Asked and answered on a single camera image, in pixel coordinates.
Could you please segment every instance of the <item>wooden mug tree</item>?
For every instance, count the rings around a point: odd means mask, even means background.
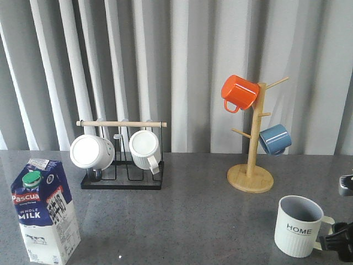
[[[253,103],[253,121],[251,135],[246,134],[240,130],[232,129],[250,139],[249,155],[247,164],[239,164],[231,167],[227,173],[229,183],[237,189],[249,193],[263,193],[269,191],[273,184],[274,179],[270,172],[262,167],[256,166],[256,156],[258,150],[259,134],[261,119],[264,116],[270,116],[271,113],[264,113],[265,92],[267,89],[274,87],[288,80],[288,77],[279,80],[269,86],[265,83],[258,83],[260,86],[259,94]]]

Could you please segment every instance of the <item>gray countertop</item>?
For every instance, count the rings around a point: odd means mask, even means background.
[[[289,257],[273,237],[285,195],[305,196],[336,221],[353,221],[353,197],[338,193],[352,156],[258,155],[256,164],[275,182],[266,193],[249,194],[226,177],[246,155],[165,153],[162,190],[82,190],[85,170],[56,151],[0,151],[0,264],[33,264],[9,189],[31,157],[63,162],[82,238],[68,265],[344,264],[329,251]]]

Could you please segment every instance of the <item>white mug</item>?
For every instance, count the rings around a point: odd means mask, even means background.
[[[285,196],[279,201],[275,243],[291,257],[307,257],[314,248],[321,250],[316,238],[322,222],[335,223],[331,217],[324,216],[321,207],[312,200]]]
[[[95,135],[81,135],[70,146],[71,161],[85,169],[106,169],[111,165],[114,154],[112,143]]]
[[[138,131],[130,138],[129,148],[135,165],[141,169],[150,169],[152,174],[159,172],[161,150],[157,136],[147,130]]]

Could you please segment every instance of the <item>pascual milk carton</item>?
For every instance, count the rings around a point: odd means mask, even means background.
[[[64,265],[81,238],[62,163],[30,159],[11,192],[30,261]]]

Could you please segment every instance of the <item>mug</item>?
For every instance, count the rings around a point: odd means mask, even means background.
[[[285,196],[279,201],[275,243],[291,257],[307,257],[314,248],[321,250],[316,238],[322,222],[335,223],[331,217],[324,216],[321,207],[312,200]]]
[[[259,91],[258,84],[251,83],[239,76],[230,76],[222,87],[224,108],[230,113],[236,113],[240,108],[246,110],[254,103]],[[228,109],[228,102],[236,105],[236,109]]]
[[[292,145],[292,139],[282,124],[277,124],[260,132],[259,141],[266,154],[279,156],[286,147]]]
[[[159,172],[161,150],[157,136],[147,130],[138,131],[130,138],[129,148],[132,160],[141,169],[150,169],[152,174]]]
[[[114,154],[112,143],[95,135],[81,135],[70,146],[71,161],[85,169],[106,169],[111,165]]]

